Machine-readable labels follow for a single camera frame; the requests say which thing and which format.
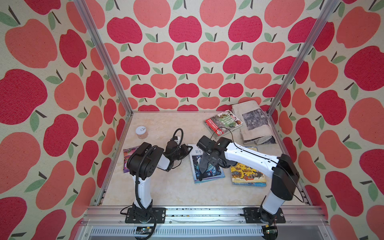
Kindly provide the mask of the red green book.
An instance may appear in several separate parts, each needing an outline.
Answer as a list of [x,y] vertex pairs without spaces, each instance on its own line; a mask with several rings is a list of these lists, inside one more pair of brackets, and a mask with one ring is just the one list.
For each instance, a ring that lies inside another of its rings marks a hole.
[[243,121],[235,116],[230,110],[221,112],[209,119],[203,121],[203,124],[211,132],[215,139],[218,139],[230,131],[243,126]]

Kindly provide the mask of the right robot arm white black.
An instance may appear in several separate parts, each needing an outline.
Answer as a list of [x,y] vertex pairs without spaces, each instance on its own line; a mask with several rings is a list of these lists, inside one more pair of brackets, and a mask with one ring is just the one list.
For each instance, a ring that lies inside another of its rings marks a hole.
[[293,199],[300,175],[288,155],[278,157],[262,154],[227,138],[220,138],[216,142],[204,136],[197,146],[203,151],[199,163],[202,173],[207,171],[208,164],[228,169],[240,163],[272,179],[271,189],[256,214],[262,223],[272,224],[281,206]]

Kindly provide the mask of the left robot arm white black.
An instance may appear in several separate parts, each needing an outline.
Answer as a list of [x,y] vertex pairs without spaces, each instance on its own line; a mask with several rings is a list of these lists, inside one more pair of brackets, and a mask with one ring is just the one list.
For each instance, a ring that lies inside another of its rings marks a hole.
[[169,172],[175,169],[175,161],[182,161],[192,151],[192,147],[180,141],[170,140],[165,149],[142,143],[128,158],[126,167],[135,182],[134,211],[148,215],[152,211],[151,176],[156,169]]

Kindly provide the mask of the right aluminium frame post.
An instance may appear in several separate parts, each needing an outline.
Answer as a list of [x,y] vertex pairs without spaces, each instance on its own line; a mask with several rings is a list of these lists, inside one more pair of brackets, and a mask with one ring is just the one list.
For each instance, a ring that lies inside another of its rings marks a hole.
[[293,80],[294,76],[298,72],[299,68],[301,67],[302,63],[304,62],[307,54],[312,49],[314,43],[318,39],[320,33],[322,32],[323,28],[325,27],[327,21],[329,20],[330,16],[333,14],[335,8],[337,7],[339,1],[336,0],[330,0],[326,1],[324,7],[322,8],[319,17],[315,21],[315,24],[313,28],[311,29],[306,41],[303,44],[303,47],[300,49],[299,54],[297,55],[295,61],[293,62],[293,65],[291,66],[289,73],[286,77],[284,77],[283,82],[274,97],[273,101],[271,102],[271,105],[267,111],[268,117],[271,117],[274,110],[276,109],[276,106],[281,101],[284,93],[288,89],[288,85]]

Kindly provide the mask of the aluminium front rail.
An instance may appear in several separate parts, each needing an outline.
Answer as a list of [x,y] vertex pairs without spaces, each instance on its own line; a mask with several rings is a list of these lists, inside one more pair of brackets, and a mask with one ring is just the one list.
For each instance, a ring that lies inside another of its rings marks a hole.
[[249,206],[160,207],[157,224],[128,223],[122,206],[89,207],[75,240],[334,240],[320,207],[283,206],[272,224]]

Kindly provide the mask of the white round tape roll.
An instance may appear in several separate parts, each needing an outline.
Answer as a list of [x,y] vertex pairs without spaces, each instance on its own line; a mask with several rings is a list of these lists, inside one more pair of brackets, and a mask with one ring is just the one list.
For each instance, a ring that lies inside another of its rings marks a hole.
[[148,130],[145,126],[139,126],[136,128],[136,135],[139,139],[146,139],[149,135]]

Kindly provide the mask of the grey microfibre cloth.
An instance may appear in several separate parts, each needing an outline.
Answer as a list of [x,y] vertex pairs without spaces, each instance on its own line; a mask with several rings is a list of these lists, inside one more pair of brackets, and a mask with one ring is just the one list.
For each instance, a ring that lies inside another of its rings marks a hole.
[[199,169],[202,174],[204,174],[209,168],[214,167],[212,161],[213,158],[208,153],[203,152],[199,163]]

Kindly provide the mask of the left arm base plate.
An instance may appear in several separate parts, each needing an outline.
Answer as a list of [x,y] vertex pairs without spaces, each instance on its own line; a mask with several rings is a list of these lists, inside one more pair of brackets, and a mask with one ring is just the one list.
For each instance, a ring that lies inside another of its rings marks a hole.
[[128,209],[125,219],[126,224],[164,224],[166,217],[166,208],[149,208],[144,211],[135,206]]

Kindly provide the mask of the blue science book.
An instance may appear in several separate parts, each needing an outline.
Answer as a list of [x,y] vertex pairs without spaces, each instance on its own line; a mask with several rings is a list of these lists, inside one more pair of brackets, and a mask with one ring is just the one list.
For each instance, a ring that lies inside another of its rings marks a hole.
[[193,178],[195,184],[201,184],[205,182],[210,182],[218,179],[222,179],[225,177],[224,170],[216,166],[214,167],[212,164],[208,164],[207,170],[202,173],[200,171],[199,163],[203,156],[203,151],[200,150],[197,145],[188,144],[188,148],[192,149],[189,153],[190,162],[193,171]]

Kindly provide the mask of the aluminium frame post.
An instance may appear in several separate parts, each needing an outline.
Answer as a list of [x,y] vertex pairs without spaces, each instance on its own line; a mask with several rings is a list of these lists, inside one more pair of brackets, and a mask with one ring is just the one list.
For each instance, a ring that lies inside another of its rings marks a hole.
[[91,36],[91,40],[93,41],[94,45],[95,45],[95,48],[97,49],[98,51],[98,54],[101,58],[101,61],[103,62],[103,65],[107,71],[107,74],[109,75],[112,83],[113,83],[113,86],[115,88],[115,90],[117,91],[117,95],[118,97],[120,98],[122,104],[123,104],[123,107],[125,108],[126,112],[127,112],[127,115],[129,117],[132,117],[133,115],[133,110],[130,106],[130,103],[128,101],[128,98],[127,96],[125,95],[125,91],[124,91],[124,88],[123,88],[123,85],[120,81],[120,78],[113,66],[113,63],[112,63],[112,60],[110,58],[110,55],[108,53],[108,50],[107,48],[105,47],[105,44],[104,42],[102,41],[101,37],[100,37],[100,34],[99,34],[99,31],[97,29],[97,26],[92,18],[92,14],[87,6],[87,3],[86,1],[78,1],[78,0],[75,0],[75,5],[76,5],[76,8]]
[[286,77],[284,77],[283,82],[274,97],[273,101],[271,102],[271,105],[267,111],[268,117],[271,117],[274,110],[276,109],[276,106],[281,101],[284,93],[288,89],[288,85],[293,80],[294,76],[298,72],[299,68],[301,67],[302,63],[304,62],[307,54],[312,49],[314,43],[318,39],[320,33],[322,32],[323,28],[325,27],[327,21],[329,20],[330,16],[333,14],[335,8],[337,7],[339,1],[336,0],[330,0],[326,1],[324,7],[322,8],[319,17],[315,21],[315,24],[313,28],[311,29],[306,41],[303,44],[303,47],[300,49],[299,54],[297,55],[295,61],[293,62],[293,65],[291,66],[289,73]]

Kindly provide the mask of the blue sunflower magazine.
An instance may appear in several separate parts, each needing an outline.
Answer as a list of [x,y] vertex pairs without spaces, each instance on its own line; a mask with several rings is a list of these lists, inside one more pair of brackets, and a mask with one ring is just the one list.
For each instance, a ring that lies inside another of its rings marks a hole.
[[254,152],[258,152],[258,147],[245,147],[245,146],[242,146],[241,147],[242,149],[245,149],[247,151],[254,151]]

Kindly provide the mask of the yellow picture book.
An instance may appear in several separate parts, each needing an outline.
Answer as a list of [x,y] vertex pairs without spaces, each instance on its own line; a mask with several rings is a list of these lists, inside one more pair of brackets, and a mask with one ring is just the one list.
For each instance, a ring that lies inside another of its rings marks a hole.
[[233,185],[261,188],[267,186],[267,180],[263,173],[244,164],[237,163],[230,170]]

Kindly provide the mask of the left aluminium frame post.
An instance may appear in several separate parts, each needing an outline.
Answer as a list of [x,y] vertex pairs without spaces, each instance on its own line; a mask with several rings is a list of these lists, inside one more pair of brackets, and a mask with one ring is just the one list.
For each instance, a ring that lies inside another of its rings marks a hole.
[[125,95],[125,91],[124,91],[124,88],[123,88],[123,85],[120,81],[120,78],[113,66],[113,63],[112,63],[112,60],[110,58],[110,55],[108,53],[108,50],[107,48],[105,47],[105,44],[104,42],[102,41],[101,37],[100,37],[100,34],[99,34],[99,31],[97,29],[97,26],[92,18],[92,14],[87,6],[87,3],[86,1],[78,1],[78,0],[75,0],[75,5],[76,5],[76,8],[91,36],[91,40],[93,41],[94,45],[95,45],[95,48],[97,49],[98,51],[98,54],[101,58],[101,61],[103,62],[103,65],[107,71],[107,74],[109,75],[112,83],[113,83],[113,86],[115,88],[115,90],[117,91],[117,95],[118,97],[120,98],[122,104],[123,104],[123,107],[125,108],[126,112],[127,112],[127,115],[129,117],[132,117],[133,115],[133,110],[130,106],[130,103],[128,101],[128,98],[127,96]]

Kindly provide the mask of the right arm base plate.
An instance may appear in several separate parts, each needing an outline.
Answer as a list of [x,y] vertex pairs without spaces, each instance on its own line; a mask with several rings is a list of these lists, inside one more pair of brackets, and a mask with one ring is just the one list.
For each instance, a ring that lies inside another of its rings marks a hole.
[[275,214],[271,214],[260,208],[243,208],[243,213],[240,216],[244,217],[247,224],[285,224],[286,219],[281,208]]

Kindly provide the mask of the folded newspaper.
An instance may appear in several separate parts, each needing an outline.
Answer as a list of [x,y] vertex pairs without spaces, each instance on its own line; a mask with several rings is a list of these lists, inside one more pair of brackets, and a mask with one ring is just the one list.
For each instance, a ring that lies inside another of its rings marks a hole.
[[243,122],[240,133],[244,145],[276,143],[269,118],[256,101],[238,103],[232,106],[232,110],[235,116]]

